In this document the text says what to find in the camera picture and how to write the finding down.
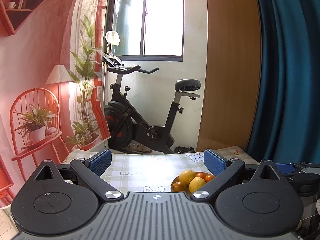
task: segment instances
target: potted plant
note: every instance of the potted plant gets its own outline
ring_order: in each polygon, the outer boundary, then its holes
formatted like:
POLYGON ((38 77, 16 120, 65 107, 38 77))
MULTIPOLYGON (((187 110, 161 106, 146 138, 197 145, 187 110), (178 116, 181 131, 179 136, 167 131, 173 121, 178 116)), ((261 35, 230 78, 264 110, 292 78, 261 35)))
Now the potted plant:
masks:
POLYGON ((89 150, 94 145, 101 141, 99 136, 99 127, 96 120, 92 120, 90 114, 90 98, 92 89, 96 89, 92 80, 97 74, 94 72, 94 63, 98 63, 94 60, 94 56, 97 50, 101 48, 95 48, 95 24, 91 23, 89 18, 84 14, 84 20, 81 20, 84 32, 80 30, 81 51, 76 54, 71 52, 76 59, 75 69, 73 73, 69 70, 69 74, 75 83, 79 85, 80 95, 77 96, 77 103, 80 105, 78 111, 79 117, 83 123, 74 122, 72 128, 75 135, 69 137, 66 143, 75 144, 74 148, 81 150, 89 150))
POLYGON ((52 114, 47 107, 35 108, 33 105, 30 105, 30 110, 31 113, 21 113, 22 119, 25 122, 15 129, 15 131, 19 130, 23 138, 29 134, 29 141, 36 143, 45 138, 48 123, 52 122, 51 119, 57 116, 52 114))

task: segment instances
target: white wall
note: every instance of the white wall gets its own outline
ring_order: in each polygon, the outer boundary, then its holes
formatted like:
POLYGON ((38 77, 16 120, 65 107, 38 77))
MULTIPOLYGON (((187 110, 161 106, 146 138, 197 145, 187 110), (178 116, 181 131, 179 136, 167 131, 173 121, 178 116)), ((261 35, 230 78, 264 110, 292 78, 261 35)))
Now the white wall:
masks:
MULTIPOLYGON (((130 86, 128 100, 151 125, 164 125, 174 98, 174 84, 178 79, 198 79, 202 88, 196 93, 200 99, 182 97, 180 107, 183 114, 177 114, 171 135, 175 139, 172 147, 194 147, 196 149, 207 62, 208 11, 207 0, 185 0, 183 62, 127 61, 126 66, 140 65, 143 69, 159 67, 153 74, 132 73, 123 77, 124 86, 130 86)), ((108 86, 114 83, 116 75, 108 73, 108 86)), ((109 98, 112 90, 108 89, 109 98)))

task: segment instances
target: exercise bike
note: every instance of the exercise bike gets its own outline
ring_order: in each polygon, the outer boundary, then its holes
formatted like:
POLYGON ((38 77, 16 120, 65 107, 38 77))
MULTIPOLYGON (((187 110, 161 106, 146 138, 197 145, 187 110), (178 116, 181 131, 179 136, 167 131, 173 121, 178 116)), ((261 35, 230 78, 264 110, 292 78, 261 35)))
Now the exercise bike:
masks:
POLYGON ((170 134, 171 127, 177 112, 182 114, 183 107, 179 107, 181 97, 189 97, 195 100, 200 97, 189 91, 199 90, 201 83, 199 80, 183 79, 175 83, 175 97, 171 103, 165 126, 149 125, 139 112, 127 100, 130 87, 124 87, 125 93, 120 92, 123 75, 128 75, 135 71, 151 74, 159 70, 155 68, 151 71, 141 69, 140 66, 126 67, 122 61, 111 53, 103 53, 102 62, 107 63, 107 71, 116 73, 115 84, 110 85, 113 90, 111 101, 104 107, 105 119, 111 133, 108 141, 109 148, 125 153, 132 153, 125 150, 132 140, 143 144, 146 147, 164 154, 173 154, 170 147, 174 139, 170 134))

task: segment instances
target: plaid tablecloth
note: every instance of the plaid tablecloth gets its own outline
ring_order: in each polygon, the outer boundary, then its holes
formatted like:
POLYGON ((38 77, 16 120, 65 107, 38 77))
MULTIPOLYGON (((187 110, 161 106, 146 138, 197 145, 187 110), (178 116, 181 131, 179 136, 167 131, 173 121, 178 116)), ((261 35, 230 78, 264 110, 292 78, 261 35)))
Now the plaid tablecloth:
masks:
MULTIPOLYGON (((228 159, 236 156, 246 163, 258 164, 238 146, 217 152, 228 159)), ((75 150, 63 163, 79 157, 89 159, 93 155, 94 152, 75 150)), ((170 192, 172 181, 184 170, 210 173, 204 166, 203 152, 175 155, 112 154, 112 163, 101 178, 124 195, 128 191, 170 192)))

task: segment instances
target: brown wooden door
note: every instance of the brown wooden door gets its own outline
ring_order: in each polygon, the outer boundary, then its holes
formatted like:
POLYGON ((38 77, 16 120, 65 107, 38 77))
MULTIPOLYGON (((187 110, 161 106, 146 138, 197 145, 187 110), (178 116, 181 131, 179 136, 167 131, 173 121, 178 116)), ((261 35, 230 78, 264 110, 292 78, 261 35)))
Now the brown wooden door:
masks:
POLYGON ((246 149, 261 69, 257 0, 208 0, 208 57, 198 151, 246 149))

